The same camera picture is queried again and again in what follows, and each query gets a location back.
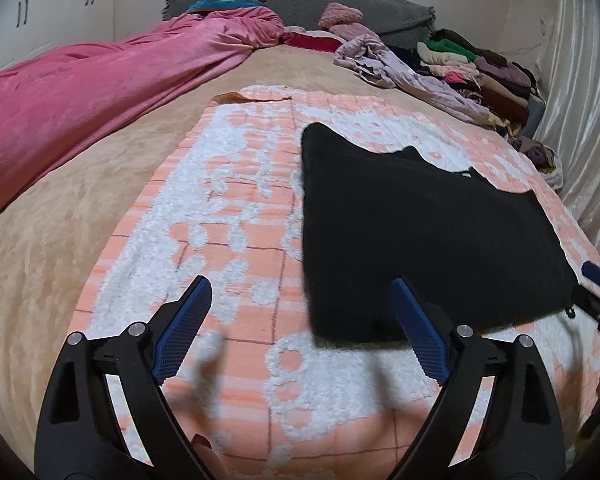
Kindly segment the pink fluffy garment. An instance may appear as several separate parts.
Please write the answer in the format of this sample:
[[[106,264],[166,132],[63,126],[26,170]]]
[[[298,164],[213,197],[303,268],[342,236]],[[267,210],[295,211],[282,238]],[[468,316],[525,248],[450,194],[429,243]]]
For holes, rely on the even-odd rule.
[[[332,26],[359,23],[364,18],[361,10],[345,6],[339,2],[330,2],[317,21],[320,29],[330,29]]]

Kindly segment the white satin curtain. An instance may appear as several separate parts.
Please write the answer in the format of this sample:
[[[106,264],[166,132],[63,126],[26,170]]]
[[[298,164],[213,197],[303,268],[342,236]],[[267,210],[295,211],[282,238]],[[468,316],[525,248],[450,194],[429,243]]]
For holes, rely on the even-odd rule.
[[[539,137],[562,162],[560,197],[600,255],[600,0],[543,0]]]

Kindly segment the beige bed cover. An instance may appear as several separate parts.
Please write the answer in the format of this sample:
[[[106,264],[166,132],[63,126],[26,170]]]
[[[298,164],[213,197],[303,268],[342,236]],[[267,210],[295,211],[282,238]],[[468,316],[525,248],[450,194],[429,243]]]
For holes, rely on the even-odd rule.
[[[156,168],[219,94],[252,84],[370,96],[324,53],[274,47],[98,141],[0,214],[0,434],[25,462],[83,286]]]

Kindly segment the orange white patterned blanket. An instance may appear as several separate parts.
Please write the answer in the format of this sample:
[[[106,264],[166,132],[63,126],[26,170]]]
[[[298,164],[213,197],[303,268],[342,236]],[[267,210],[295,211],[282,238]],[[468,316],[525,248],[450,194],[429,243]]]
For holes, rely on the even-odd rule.
[[[336,349],[309,331],[299,153],[310,122],[371,151],[411,145],[440,168],[531,190],[571,265],[598,257],[540,174],[494,132],[388,91],[254,86],[217,96],[112,233],[70,330],[115,335],[206,276],[211,310],[163,391],[186,434],[206,436],[234,479],[386,478],[438,392],[410,349]]]

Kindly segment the purple clothes heap bedside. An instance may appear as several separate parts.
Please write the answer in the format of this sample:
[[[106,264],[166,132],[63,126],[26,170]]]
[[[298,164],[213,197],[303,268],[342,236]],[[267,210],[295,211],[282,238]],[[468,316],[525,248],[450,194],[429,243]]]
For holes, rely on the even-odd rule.
[[[564,186],[562,161],[552,148],[526,136],[515,136],[514,138],[510,136],[508,143],[518,153],[524,154],[531,160],[535,169],[542,174],[545,183],[552,190],[562,189]]]

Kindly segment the blue cloth on pillow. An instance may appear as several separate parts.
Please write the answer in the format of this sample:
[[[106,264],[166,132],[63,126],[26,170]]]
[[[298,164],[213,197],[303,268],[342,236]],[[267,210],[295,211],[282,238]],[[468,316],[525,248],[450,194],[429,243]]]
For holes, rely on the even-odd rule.
[[[221,10],[264,6],[266,0],[197,0],[186,8],[187,13],[209,13]]]

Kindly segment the black sweater with orange print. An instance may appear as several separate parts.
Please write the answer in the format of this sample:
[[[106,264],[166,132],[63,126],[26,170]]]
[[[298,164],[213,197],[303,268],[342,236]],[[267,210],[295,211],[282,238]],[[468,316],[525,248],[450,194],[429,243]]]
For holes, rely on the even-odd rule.
[[[451,172],[416,148],[373,153],[322,124],[301,137],[304,289],[313,333],[340,344],[399,341],[389,289],[478,330],[568,309],[577,277],[532,192]]]

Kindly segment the pile of folded clothes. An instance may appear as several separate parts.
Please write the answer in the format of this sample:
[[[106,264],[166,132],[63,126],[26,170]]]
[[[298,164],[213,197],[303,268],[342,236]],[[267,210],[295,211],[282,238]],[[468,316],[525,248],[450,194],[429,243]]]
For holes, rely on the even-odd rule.
[[[531,139],[545,112],[534,73],[504,55],[474,46],[451,29],[437,29],[416,48],[392,46],[422,76],[445,82],[466,100],[509,124],[512,136]]]

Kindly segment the white wardrobe doors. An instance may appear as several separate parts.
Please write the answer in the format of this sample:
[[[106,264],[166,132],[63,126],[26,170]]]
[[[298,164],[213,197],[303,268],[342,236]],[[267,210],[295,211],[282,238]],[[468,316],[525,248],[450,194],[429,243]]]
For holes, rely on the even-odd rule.
[[[0,0],[0,70],[53,48],[114,39],[114,0]]]

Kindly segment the red garment near headboard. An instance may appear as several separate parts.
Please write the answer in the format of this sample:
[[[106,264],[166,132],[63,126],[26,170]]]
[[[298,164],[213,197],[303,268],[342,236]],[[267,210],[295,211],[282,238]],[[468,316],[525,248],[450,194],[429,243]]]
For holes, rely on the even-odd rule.
[[[287,47],[324,53],[335,53],[341,46],[339,39],[324,36],[310,36],[303,32],[284,32],[280,43]]]

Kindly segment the pink velvet blanket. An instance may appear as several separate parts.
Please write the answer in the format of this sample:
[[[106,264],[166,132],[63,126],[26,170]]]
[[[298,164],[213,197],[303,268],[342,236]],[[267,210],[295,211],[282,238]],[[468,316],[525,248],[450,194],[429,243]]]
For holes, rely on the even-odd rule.
[[[118,42],[70,44],[0,72],[0,211],[108,134],[237,67],[283,32],[266,6],[182,14]]]

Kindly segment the lilac crumpled garment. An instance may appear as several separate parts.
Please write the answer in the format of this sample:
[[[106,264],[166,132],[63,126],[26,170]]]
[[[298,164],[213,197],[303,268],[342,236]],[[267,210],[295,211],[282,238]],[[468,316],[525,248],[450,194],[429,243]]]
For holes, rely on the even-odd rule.
[[[462,122],[480,127],[494,125],[494,116],[486,107],[464,98],[434,76],[414,72],[374,36],[357,36],[342,44],[335,52],[334,63],[373,86],[398,88]]]

